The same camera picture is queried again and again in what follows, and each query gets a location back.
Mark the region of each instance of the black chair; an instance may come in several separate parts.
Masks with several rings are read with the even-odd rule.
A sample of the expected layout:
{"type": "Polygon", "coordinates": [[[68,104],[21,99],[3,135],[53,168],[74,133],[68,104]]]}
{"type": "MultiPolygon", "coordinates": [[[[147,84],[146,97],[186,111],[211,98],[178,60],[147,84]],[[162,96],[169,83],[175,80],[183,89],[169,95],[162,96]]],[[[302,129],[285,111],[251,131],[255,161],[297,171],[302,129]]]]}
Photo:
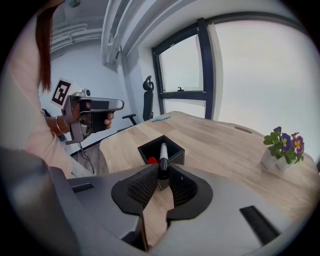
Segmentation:
{"type": "MultiPolygon", "coordinates": [[[[147,121],[151,118],[154,117],[154,113],[152,112],[152,106],[154,102],[154,83],[151,82],[151,75],[149,75],[146,80],[143,82],[143,89],[146,91],[144,93],[143,99],[144,99],[144,104],[143,104],[143,120],[147,121]]],[[[137,123],[134,120],[134,117],[136,114],[128,114],[122,117],[122,119],[129,118],[132,122],[132,124],[135,126],[137,123]]],[[[120,129],[117,132],[121,132],[127,128],[120,129]]]]}

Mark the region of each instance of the wooden table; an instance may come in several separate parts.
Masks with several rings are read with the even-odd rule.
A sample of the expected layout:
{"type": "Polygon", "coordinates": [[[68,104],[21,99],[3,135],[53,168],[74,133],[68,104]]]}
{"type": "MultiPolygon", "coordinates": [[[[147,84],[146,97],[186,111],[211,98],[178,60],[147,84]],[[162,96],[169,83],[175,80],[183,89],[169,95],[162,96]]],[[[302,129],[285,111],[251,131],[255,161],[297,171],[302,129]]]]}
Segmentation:
{"type": "MultiPolygon", "coordinates": [[[[171,118],[132,126],[101,141],[109,173],[144,165],[137,147],[166,135],[185,149],[184,165],[245,183],[284,210],[293,221],[304,218],[316,206],[320,177],[305,154],[304,161],[280,172],[268,172],[261,163],[266,150],[263,135],[231,123],[207,120],[173,111],[171,118]]],[[[166,213],[174,207],[170,189],[156,190],[143,211],[147,239],[154,245],[167,229],[166,213]]]]}

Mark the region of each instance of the open box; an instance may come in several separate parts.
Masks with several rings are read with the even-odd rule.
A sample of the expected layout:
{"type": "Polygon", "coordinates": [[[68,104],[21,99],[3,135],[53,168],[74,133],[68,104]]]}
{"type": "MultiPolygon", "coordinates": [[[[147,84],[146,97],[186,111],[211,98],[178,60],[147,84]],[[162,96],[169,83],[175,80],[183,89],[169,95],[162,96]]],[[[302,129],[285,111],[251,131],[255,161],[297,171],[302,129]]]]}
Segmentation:
{"type": "Polygon", "coordinates": [[[185,150],[164,135],[138,147],[140,155],[146,164],[150,157],[154,157],[158,162],[160,161],[159,158],[162,143],[166,143],[169,163],[179,165],[185,164],[185,150]]]}

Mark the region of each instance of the long red hair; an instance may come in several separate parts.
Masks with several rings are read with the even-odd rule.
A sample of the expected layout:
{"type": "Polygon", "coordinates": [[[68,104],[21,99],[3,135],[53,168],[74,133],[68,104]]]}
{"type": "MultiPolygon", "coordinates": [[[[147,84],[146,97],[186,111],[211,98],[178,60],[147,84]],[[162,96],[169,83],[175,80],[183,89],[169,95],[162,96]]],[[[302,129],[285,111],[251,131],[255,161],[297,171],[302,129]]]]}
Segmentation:
{"type": "Polygon", "coordinates": [[[54,12],[58,6],[50,7],[38,15],[35,29],[36,44],[40,54],[40,82],[44,91],[51,89],[51,33],[54,12]]]}

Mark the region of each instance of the flower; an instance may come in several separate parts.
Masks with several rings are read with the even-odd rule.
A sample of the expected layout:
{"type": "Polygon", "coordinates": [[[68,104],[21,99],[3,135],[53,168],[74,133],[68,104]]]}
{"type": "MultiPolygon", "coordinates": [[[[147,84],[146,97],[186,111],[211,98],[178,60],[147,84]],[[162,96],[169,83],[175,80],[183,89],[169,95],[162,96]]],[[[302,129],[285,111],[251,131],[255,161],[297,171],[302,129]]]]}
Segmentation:
{"type": "Polygon", "coordinates": [[[274,128],[273,131],[276,132],[280,132],[281,133],[281,126],[278,126],[277,128],[274,128]]]}
{"type": "Polygon", "coordinates": [[[282,133],[280,140],[282,144],[282,150],[289,151],[291,148],[291,137],[286,133],[282,133]]]}
{"type": "Polygon", "coordinates": [[[299,132],[295,132],[294,134],[291,134],[291,136],[292,136],[293,138],[295,138],[298,133],[299,133],[299,132]]]}
{"type": "Polygon", "coordinates": [[[296,149],[296,153],[301,155],[305,150],[304,139],[301,136],[294,137],[292,140],[293,147],[296,149]]]}

